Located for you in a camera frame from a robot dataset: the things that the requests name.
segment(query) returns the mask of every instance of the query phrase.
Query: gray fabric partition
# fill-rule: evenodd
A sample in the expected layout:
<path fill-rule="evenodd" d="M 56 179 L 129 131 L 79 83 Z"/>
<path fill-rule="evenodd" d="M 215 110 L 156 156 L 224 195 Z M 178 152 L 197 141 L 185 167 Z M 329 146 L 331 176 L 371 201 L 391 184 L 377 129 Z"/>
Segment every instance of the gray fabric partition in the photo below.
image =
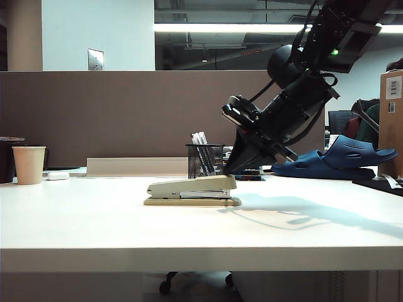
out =
<path fill-rule="evenodd" d="M 0 135 L 46 145 L 49 166 L 86 165 L 87 157 L 184 157 L 193 131 L 232 145 L 236 128 L 221 107 L 268 81 L 263 70 L 2 72 Z M 257 104 L 265 107 L 278 92 L 272 87 Z M 322 115 L 293 149 L 323 144 Z"/>

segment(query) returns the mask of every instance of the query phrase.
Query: black mug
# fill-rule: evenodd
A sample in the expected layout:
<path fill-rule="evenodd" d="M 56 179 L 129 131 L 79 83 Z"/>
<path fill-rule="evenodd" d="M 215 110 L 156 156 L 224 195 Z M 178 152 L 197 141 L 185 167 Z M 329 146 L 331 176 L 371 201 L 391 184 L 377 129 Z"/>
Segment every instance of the black mug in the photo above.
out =
<path fill-rule="evenodd" d="M 0 137 L 0 184 L 12 182 L 15 163 L 12 146 L 18 146 L 24 138 Z"/>

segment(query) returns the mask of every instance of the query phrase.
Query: white eraser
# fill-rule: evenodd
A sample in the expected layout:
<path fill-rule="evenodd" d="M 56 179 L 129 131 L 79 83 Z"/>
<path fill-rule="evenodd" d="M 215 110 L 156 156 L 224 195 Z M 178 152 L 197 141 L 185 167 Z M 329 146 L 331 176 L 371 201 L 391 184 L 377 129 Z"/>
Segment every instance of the white eraser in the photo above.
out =
<path fill-rule="evenodd" d="M 48 180 L 49 181 L 58 181 L 59 179 L 68 179 L 70 178 L 70 174 L 68 172 L 49 172 Z"/>

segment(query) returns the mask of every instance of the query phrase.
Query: cardboard box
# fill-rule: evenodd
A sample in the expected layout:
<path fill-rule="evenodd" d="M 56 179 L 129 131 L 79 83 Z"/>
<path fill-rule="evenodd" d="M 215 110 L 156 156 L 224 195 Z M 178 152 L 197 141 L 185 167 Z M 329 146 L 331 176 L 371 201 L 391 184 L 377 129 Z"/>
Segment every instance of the cardboard box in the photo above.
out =
<path fill-rule="evenodd" d="M 378 166 L 378 175 L 403 177 L 403 70 L 380 76 L 379 149 L 395 148 L 399 153 Z"/>

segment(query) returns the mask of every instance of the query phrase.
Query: stapler base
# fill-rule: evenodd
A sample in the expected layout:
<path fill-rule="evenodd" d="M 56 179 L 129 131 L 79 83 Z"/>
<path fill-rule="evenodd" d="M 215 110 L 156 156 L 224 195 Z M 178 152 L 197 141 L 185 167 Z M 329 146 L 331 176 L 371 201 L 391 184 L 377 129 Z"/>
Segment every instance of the stapler base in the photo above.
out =
<path fill-rule="evenodd" d="M 239 198 L 230 199 L 217 198 L 181 198 L 181 199 L 152 199 L 147 198 L 144 201 L 146 206 L 240 206 L 242 204 Z"/>

